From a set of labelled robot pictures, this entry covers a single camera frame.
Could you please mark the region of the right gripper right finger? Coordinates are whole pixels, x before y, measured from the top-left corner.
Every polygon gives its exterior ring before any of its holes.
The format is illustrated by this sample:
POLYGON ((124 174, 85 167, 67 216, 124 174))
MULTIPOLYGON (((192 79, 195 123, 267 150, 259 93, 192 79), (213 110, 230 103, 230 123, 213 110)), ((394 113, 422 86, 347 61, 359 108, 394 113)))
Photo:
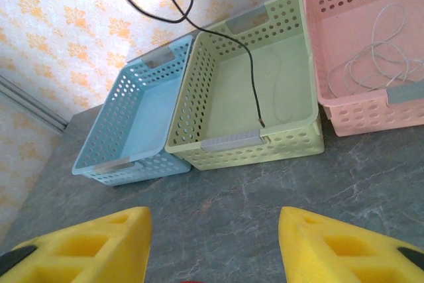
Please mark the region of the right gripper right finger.
POLYGON ((424 250, 296 207, 283 207, 287 283, 424 283, 424 250))

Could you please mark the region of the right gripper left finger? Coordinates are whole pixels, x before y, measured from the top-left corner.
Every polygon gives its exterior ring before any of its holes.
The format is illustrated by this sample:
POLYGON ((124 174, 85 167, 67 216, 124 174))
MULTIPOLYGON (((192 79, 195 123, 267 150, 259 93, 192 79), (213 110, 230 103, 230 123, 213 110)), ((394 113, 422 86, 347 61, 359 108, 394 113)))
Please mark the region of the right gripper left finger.
POLYGON ((0 283, 144 283, 152 215, 132 207, 54 231, 0 256, 0 283))

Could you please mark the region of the blue perforated plastic basket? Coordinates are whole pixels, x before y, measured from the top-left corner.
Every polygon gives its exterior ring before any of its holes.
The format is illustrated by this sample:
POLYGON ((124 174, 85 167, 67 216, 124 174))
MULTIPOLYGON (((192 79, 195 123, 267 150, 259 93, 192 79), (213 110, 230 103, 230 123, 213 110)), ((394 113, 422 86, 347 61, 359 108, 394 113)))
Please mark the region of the blue perforated plastic basket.
POLYGON ((117 76, 74 162, 73 175, 120 186, 183 174, 191 165, 165 150, 191 52, 182 37, 117 76))

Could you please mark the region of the green perforated plastic basket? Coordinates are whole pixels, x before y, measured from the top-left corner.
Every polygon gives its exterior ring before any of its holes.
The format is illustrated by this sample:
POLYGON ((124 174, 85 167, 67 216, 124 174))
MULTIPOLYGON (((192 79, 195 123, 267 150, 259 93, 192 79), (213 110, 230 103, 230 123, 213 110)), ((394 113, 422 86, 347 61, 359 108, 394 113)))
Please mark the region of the green perforated plastic basket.
POLYGON ((165 149, 199 170, 320 154, 302 0, 270 0, 197 35, 165 149))

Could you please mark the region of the pink perforated plastic basket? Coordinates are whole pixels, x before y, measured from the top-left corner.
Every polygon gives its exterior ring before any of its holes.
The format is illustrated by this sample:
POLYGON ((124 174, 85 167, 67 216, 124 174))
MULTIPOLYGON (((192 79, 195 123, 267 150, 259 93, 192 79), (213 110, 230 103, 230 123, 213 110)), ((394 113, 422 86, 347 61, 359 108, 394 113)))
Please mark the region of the pink perforated plastic basket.
POLYGON ((303 0, 317 96, 340 137, 424 125, 424 0, 303 0))

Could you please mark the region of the aluminium frame post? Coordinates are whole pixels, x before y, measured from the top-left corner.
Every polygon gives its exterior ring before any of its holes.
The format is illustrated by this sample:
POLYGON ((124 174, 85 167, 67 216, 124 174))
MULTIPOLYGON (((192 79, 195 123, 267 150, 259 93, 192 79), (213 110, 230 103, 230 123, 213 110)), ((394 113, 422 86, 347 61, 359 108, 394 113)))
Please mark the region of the aluminium frame post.
POLYGON ((68 126, 64 118, 2 75, 0 75, 0 97, 58 135, 62 135, 68 126))

